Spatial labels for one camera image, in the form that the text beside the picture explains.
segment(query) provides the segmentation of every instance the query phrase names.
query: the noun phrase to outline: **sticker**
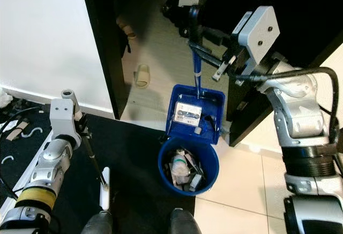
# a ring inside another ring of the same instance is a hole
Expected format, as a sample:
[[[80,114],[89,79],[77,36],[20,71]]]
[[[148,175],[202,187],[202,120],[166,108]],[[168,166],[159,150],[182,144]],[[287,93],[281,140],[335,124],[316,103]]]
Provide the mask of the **sticker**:
[[[246,12],[242,19],[240,20],[240,22],[237,24],[237,26],[234,28],[234,30],[232,31],[232,34],[237,34],[238,32],[241,31],[242,27],[244,26],[244,24],[248,21],[248,19],[250,18],[252,12],[248,11]]]
[[[201,107],[177,102],[174,111],[174,121],[197,127],[200,122],[201,114]]]

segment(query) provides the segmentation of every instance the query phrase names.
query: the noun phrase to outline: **white wall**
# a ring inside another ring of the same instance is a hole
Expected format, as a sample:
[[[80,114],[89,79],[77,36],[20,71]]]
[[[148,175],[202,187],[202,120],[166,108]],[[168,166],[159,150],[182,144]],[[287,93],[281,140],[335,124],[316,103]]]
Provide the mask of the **white wall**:
[[[113,115],[84,0],[0,0],[0,86]]]
[[[336,71],[339,79],[339,106],[337,117],[340,127],[343,127],[343,44],[336,49],[334,53],[327,58],[322,64]],[[332,106],[332,86],[331,79],[326,74],[316,74],[318,81],[317,101],[320,105],[331,111]],[[252,150],[267,149],[281,153],[277,133],[275,130],[274,113],[267,116],[252,132],[250,132],[243,140],[243,144],[250,146]],[[330,118],[325,113],[323,114],[326,126],[329,126]]]

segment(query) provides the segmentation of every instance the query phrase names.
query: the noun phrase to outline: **yellow band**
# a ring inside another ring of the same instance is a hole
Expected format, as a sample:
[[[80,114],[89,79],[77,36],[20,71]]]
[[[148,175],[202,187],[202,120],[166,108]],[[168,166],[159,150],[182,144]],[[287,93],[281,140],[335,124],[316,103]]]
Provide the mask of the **yellow band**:
[[[23,200],[35,200],[48,205],[51,209],[53,209],[56,196],[52,191],[45,190],[39,187],[32,187],[27,190],[24,190],[20,196],[18,197],[17,202]]]

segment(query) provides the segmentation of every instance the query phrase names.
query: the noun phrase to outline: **floor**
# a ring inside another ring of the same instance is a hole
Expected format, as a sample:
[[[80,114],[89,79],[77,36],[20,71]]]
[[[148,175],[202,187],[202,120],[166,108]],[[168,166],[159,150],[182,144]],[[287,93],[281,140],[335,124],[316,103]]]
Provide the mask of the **floor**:
[[[187,40],[161,14],[165,1],[131,0],[120,15],[137,34],[130,40],[132,53],[122,60],[125,82],[131,89],[121,120],[159,130],[165,129],[174,85],[193,85]],[[217,55],[224,51],[211,48]],[[133,85],[139,64],[150,66],[151,82],[146,89]],[[203,63],[202,86],[220,90],[227,97],[227,76],[215,82],[211,79],[214,72]],[[224,138],[214,146],[220,160],[219,177],[210,191],[196,198],[195,219],[203,234],[286,233],[283,199],[290,193],[285,188],[281,155],[253,149],[255,153],[243,144],[231,148]]]

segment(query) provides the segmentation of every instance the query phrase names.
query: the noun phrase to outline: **black mat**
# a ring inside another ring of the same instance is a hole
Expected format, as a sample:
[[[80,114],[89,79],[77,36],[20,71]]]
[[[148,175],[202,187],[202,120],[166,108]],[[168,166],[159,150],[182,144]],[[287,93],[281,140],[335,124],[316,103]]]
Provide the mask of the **black mat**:
[[[100,167],[111,168],[116,233],[167,234],[175,207],[194,213],[195,198],[175,196],[161,181],[157,157],[163,132],[96,116],[89,116],[88,126]],[[100,184],[92,167],[81,146],[73,155],[54,209],[63,233],[80,233],[100,211]]]
[[[43,129],[43,133],[38,131],[35,132],[30,138],[19,138],[13,141],[8,141],[5,138],[11,133],[11,131],[4,133],[4,137],[2,137],[0,145],[0,161],[8,155],[12,155],[14,161],[7,160],[1,165],[1,175],[10,185],[10,187],[14,187],[14,185],[17,183],[51,130],[49,113],[40,114],[37,111],[28,112],[23,116],[23,119],[24,118],[28,118],[30,122],[29,125],[24,129],[24,133],[28,134],[33,128],[36,127],[41,127]],[[5,122],[7,119],[8,117],[4,117],[2,114],[0,114],[1,123]],[[7,198],[7,194],[2,184],[0,187],[1,206]]]

